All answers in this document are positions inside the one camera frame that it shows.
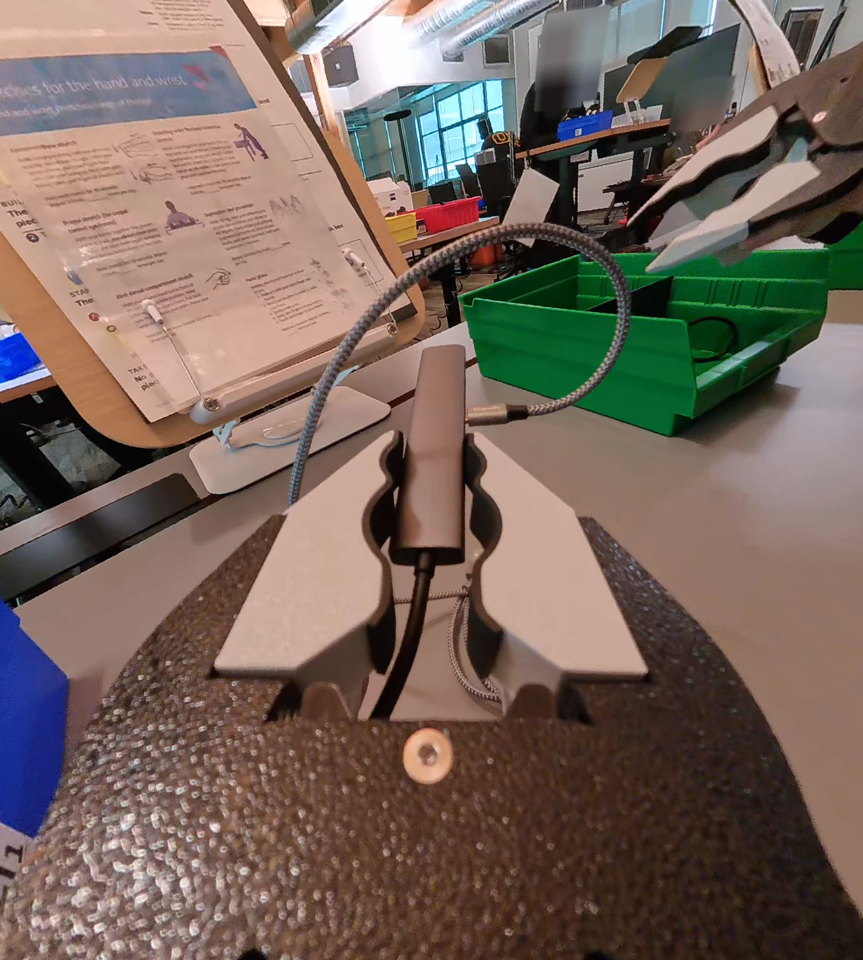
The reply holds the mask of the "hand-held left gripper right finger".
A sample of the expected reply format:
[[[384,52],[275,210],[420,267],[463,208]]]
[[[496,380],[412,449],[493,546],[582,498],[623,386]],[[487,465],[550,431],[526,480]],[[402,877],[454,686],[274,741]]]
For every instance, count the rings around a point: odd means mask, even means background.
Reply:
[[[481,434],[466,438],[467,655],[492,683],[639,681],[649,669],[576,512]]]

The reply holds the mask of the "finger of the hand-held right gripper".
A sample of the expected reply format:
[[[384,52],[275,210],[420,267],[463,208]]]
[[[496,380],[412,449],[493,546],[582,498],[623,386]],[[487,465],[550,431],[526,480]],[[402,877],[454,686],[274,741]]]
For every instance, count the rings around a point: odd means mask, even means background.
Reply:
[[[677,205],[683,205],[691,222],[698,224],[731,204],[782,158],[779,120],[773,105],[737,114],[629,218],[632,234],[644,238],[654,221]]]
[[[646,272],[670,272],[692,260],[736,247],[749,238],[755,217],[785,202],[820,174],[819,167],[808,159],[778,164],[761,175],[742,197],[672,239],[648,264]]]

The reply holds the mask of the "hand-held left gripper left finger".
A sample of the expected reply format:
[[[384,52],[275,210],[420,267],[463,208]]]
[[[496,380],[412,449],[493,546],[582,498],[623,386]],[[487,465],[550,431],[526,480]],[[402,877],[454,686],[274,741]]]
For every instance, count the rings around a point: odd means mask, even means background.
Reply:
[[[289,507],[218,653],[233,678],[364,682],[396,648],[389,557],[405,439],[388,432]]]

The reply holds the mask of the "grey USB hub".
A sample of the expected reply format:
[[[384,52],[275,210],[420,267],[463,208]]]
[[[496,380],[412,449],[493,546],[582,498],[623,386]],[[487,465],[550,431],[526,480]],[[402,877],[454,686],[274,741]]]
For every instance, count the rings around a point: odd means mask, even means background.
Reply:
[[[457,343],[422,352],[389,550],[397,566],[465,559],[465,363]]]

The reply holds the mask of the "small wooden document stand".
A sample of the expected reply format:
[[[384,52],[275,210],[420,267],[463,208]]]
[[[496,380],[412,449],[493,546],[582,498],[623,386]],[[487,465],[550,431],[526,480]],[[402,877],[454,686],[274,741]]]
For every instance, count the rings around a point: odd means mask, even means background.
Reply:
[[[612,128],[640,126],[661,118],[662,107],[643,107],[642,101],[664,70],[668,57],[646,57],[634,64],[631,73],[617,92],[616,106],[623,113],[616,112]]]

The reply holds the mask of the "grey panel stand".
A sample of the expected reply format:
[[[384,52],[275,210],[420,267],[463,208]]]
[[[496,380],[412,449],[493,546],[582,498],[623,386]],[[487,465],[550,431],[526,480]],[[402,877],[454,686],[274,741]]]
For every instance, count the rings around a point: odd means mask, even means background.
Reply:
[[[501,223],[504,226],[545,223],[558,197],[558,189],[556,180],[526,167]]]

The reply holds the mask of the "red plastic bin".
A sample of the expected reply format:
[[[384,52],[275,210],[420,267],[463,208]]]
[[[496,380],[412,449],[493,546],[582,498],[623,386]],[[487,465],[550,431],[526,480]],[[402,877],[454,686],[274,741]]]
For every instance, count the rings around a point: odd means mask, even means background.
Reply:
[[[415,208],[418,235],[439,234],[480,220],[480,198],[461,198]]]

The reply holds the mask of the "white cardboard box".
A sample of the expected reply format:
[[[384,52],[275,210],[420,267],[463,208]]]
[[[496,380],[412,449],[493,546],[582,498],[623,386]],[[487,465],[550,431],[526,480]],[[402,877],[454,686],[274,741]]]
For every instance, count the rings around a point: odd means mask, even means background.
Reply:
[[[407,181],[384,176],[367,180],[366,184],[383,218],[388,219],[414,211],[413,191]]]

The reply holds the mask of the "laminated hand exercise sheet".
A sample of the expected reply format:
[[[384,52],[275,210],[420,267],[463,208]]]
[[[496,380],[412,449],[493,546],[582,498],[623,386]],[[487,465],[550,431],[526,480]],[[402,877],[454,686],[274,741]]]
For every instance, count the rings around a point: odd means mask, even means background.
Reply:
[[[382,267],[303,174],[250,36],[71,12],[0,22],[0,179],[28,262],[150,422],[329,353]]]

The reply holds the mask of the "white instruction sheet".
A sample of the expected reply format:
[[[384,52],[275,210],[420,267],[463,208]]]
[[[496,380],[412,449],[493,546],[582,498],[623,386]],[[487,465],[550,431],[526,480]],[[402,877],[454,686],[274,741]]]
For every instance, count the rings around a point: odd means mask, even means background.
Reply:
[[[0,2],[0,308],[91,426],[304,389],[403,270],[244,2]]]

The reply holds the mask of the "silver ventilation duct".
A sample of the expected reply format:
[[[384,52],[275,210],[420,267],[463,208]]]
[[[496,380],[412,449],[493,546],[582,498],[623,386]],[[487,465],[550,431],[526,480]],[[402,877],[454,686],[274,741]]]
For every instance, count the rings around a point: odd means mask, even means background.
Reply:
[[[558,6],[559,1],[434,1],[401,20],[409,49],[435,46],[444,63],[457,63],[469,46]]]

